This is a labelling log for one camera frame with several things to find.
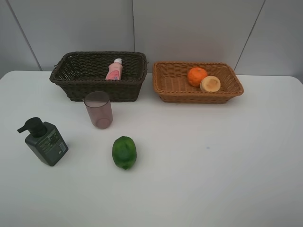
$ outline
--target plastic cup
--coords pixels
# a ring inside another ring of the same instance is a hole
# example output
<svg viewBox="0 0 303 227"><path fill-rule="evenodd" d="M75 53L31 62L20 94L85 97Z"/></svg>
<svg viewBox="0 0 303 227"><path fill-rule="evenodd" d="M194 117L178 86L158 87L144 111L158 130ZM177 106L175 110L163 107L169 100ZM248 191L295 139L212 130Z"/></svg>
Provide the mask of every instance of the plastic cup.
<svg viewBox="0 0 303 227"><path fill-rule="evenodd" d="M106 129L113 121L112 107L109 95L103 91L89 93L84 98L84 104L91 123L99 129Z"/></svg>

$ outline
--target white wall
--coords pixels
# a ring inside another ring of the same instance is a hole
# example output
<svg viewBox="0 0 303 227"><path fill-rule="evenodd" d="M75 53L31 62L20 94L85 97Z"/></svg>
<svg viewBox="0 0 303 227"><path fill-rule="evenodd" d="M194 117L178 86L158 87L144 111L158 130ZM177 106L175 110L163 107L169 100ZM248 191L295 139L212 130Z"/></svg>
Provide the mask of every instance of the white wall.
<svg viewBox="0 0 303 227"><path fill-rule="evenodd" d="M133 0L136 51L155 61L223 61L232 68L264 0Z"/></svg>
<svg viewBox="0 0 303 227"><path fill-rule="evenodd" d="M73 51L134 51L131 0L9 0L43 70Z"/></svg>
<svg viewBox="0 0 303 227"><path fill-rule="evenodd" d="M39 70L5 0L0 0L0 78L13 70Z"/></svg>
<svg viewBox="0 0 303 227"><path fill-rule="evenodd" d="M303 0L267 0L236 68L303 82Z"/></svg>

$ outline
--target basket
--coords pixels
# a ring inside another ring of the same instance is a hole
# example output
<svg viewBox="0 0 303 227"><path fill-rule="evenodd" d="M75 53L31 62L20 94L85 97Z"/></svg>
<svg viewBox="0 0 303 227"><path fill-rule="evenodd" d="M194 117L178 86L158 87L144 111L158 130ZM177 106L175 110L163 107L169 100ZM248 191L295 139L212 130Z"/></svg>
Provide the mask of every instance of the basket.
<svg viewBox="0 0 303 227"><path fill-rule="evenodd" d="M121 80L105 80L108 67L122 58ZM60 86L72 101L83 101L94 91L108 93L111 102L136 101L146 77L147 61L138 52L71 52L62 57L50 81Z"/></svg>
<svg viewBox="0 0 303 227"><path fill-rule="evenodd" d="M209 76L217 77L221 88L217 92L204 92L191 86L187 73L200 67ZM243 94L244 89L234 71L224 63L159 61L153 66L153 88L164 102L222 104Z"/></svg>

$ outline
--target pink bottle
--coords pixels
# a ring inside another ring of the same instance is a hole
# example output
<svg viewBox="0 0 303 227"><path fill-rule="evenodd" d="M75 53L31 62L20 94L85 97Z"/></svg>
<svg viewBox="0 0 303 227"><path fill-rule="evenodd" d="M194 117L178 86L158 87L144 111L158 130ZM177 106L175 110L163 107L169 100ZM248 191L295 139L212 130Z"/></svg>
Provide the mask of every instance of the pink bottle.
<svg viewBox="0 0 303 227"><path fill-rule="evenodd" d="M111 64L109 67L108 74L105 79L121 79L121 74L122 74L122 59L117 58L113 64Z"/></svg>

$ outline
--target cup rim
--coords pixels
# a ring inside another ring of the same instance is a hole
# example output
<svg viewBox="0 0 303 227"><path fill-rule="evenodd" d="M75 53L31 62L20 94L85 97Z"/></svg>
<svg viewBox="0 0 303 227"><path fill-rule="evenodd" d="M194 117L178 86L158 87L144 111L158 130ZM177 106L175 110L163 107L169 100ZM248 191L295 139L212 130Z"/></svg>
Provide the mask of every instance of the cup rim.
<svg viewBox="0 0 303 227"><path fill-rule="evenodd" d="M102 94L106 95L106 96L107 96L107 102L104 103L103 105L97 106L97 107L87 105L85 100L86 100L87 96L89 96L89 95L91 95L91 94L93 94L93 93L102 93ZM106 93L106 92L104 92L104 91L93 91L93 92L90 92L89 94L87 94L87 95L85 96L85 98L84 98L84 100L83 100L85 106L87 106L87 107L89 107L89 108L100 108L100 107L103 107L103 106L105 106L109 101L110 101L109 95L108 95L108 93Z"/></svg>

